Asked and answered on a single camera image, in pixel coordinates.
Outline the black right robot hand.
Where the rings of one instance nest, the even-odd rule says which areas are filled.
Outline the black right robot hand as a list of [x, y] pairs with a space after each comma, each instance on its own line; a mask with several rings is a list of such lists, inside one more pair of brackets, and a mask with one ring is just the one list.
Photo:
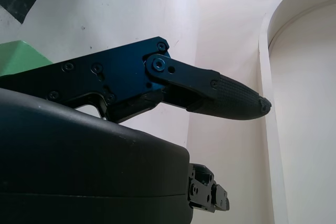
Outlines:
[[271, 103], [155, 37], [1, 77], [1, 223], [191, 223], [227, 192], [186, 148], [122, 126], [166, 103], [231, 120]]

